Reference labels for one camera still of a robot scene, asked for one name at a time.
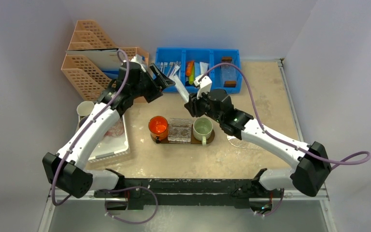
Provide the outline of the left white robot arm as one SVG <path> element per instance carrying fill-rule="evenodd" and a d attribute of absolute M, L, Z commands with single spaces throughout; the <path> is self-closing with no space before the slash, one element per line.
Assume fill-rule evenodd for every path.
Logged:
<path fill-rule="evenodd" d="M 51 190 L 59 188 L 75 198 L 90 190 L 106 190 L 114 198 L 123 195 L 125 185 L 112 171 L 85 170 L 86 164 L 106 132 L 134 103 L 143 97 L 148 103 L 163 95 L 175 83 L 155 64 L 150 74 L 141 64 L 124 62 L 96 100 L 93 111 L 75 135 L 55 154 L 46 153 L 42 162 Z"/>

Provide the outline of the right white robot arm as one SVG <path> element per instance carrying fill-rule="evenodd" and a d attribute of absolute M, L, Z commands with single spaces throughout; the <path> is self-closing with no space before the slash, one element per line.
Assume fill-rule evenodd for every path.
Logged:
<path fill-rule="evenodd" d="M 331 172 L 325 147 L 319 142 L 311 145 L 289 138 L 266 126 L 261 126 L 252 115 L 238 110 L 223 89 L 214 89 L 188 96 L 185 108 L 193 117 L 207 116 L 219 123 L 221 130 L 230 136 L 255 144 L 289 165 L 285 169 L 266 169 L 252 183 L 252 191 L 263 197 L 270 190 L 295 188 L 302 194 L 314 197 Z"/>

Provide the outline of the orange translucent cup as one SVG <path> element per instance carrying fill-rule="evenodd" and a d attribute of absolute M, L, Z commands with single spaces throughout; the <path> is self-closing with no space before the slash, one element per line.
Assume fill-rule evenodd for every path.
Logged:
<path fill-rule="evenodd" d="M 155 116 L 151 118 L 148 123 L 148 129 L 151 137 L 156 142 L 166 139 L 169 134 L 169 124 L 167 119 L 163 116 Z"/>

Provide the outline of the clear glass toothbrush holder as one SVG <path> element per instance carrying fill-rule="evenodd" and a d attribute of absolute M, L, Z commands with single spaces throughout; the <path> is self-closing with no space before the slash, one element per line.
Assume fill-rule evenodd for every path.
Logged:
<path fill-rule="evenodd" d="M 170 144 L 191 144 L 192 120 L 170 118 L 168 141 Z"/>

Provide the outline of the light green ceramic mug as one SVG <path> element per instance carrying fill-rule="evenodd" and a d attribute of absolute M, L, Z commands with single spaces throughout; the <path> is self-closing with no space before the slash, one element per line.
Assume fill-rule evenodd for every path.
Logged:
<path fill-rule="evenodd" d="M 193 136 L 202 145 L 207 145 L 213 132 L 213 123 L 207 118 L 198 118 L 193 123 Z"/>

